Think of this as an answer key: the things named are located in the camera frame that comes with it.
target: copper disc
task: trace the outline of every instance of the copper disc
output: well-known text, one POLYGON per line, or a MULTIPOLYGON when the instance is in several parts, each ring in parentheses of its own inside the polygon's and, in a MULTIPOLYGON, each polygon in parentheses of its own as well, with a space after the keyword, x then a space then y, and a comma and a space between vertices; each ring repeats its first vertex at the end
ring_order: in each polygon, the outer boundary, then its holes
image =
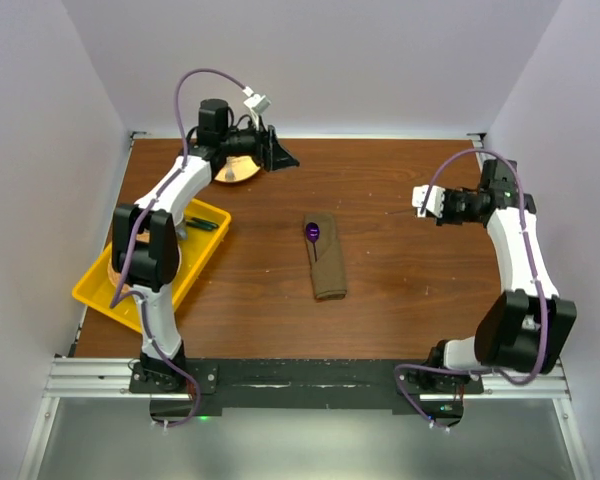
POLYGON ((227 164, 218 172, 216 180, 222 183, 238 183, 253 177, 258 173, 260 167, 257 166, 253 159, 248 155, 242 157, 229 157, 227 158, 227 164))

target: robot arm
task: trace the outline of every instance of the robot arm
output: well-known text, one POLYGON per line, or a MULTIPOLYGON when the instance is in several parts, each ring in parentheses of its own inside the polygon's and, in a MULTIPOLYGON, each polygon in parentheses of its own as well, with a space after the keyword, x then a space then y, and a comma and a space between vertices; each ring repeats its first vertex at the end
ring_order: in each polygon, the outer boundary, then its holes
POLYGON ((139 232, 149 231, 149 241, 135 241, 126 283, 141 294, 134 296, 138 314, 143 318, 140 365, 160 382, 163 390, 178 388, 182 378, 164 363, 151 339, 171 363, 186 369, 184 345, 171 303, 171 282, 180 262, 177 238, 186 238, 186 206, 211 183, 229 156, 250 155, 265 171, 299 165, 279 144, 274 127, 265 128, 261 122, 259 115, 268 105, 266 97, 251 95, 245 105, 256 121, 238 129, 229 124, 227 102, 202 101, 197 141, 189 146, 187 161, 180 152, 171 170, 147 195, 133 205, 118 206, 114 212, 111 263, 116 272, 121 272, 132 227, 141 212, 149 208, 139 232))
MULTIPOLYGON (((417 207, 417 216, 433 217, 437 225, 482 223, 496 251, 501 282, 501 295, 478 326, 476 335, 441 341, 432 349, 429 363, 463 371, 503 367, 530 372, 538 355, 540 307, 522 238, 518 191, 511 172, 497 160, 486 160, 475 190, 434 186, 426 212, 420 213, 427 188, 428 185, 423 185, 413 190, 412 205, 417 207)), ((555 365, 575 322, 576 309, 573 302, 559 298, 544 266, 536 237, 533 198, 525 195, 524 204, 526 230, 549 312, 548 344, 541 370, 547 373, 555 365)))

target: plastic tray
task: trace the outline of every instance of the plastic tray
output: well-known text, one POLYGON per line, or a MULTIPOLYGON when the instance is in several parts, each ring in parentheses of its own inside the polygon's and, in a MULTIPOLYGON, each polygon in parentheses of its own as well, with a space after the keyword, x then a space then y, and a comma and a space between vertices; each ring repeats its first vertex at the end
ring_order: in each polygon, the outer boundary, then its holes
MULTIPOLYGON (((188 238, 179 241, 181 264, 173 281, 173 309, 177 309, 193 282, 207 264, 213 252, 227 234, 231 215, 224 210, 199 200, 193 200, 184 211, 185 217, 200 217, 219 225, 212 232, 187 228, 188 238)), ((73 298, 104 313, 108 317, 142 333, 136 304, 132 298, 125 298, 116 308, 109 308, 114 287, 107 276, 107 265, 111 262, 111 244, 107 245, 98 260, 73 287, 73 298)))

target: wooden table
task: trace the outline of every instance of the wooden table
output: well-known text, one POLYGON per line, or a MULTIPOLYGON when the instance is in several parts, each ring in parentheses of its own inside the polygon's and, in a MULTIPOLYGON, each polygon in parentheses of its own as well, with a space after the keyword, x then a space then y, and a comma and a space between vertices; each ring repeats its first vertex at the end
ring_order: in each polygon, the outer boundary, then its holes
MULTIPOLYGON (((188 356, 426 357, 443 338, 475 333, 499 294, 481 225, 416 219, 411 191, 468 141, 285 140, 301 167, 213 184, 200 199, 231 212, 225 241, 176 312, 188 356), (405 210, 403 213, 392 213, 405 210), (305 213, 336 215, 349 293, 316 302, 303 240, 305 213)), ((120 202, 168 171, 179 140, 138 140, 120 202)), ((439 184, 477 184, 475 157, 439 184)), ((76 355, 133 357, 141 337, 89 309, 76 355)))

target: purple object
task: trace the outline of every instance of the purple object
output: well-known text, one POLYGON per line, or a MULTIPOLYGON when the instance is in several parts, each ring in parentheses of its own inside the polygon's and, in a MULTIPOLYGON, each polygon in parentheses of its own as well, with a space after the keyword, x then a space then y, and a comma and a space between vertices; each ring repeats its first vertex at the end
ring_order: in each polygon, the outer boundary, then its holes
POLYGON ((318 261, 318 252, 316 250, 316 242, 320 238, 320 227, 318 227, 317 223, 309 222, 307 226, 304 227, 304 233, 307 236, 307 240, 309 240, 313 244, 313 255, 318 261))

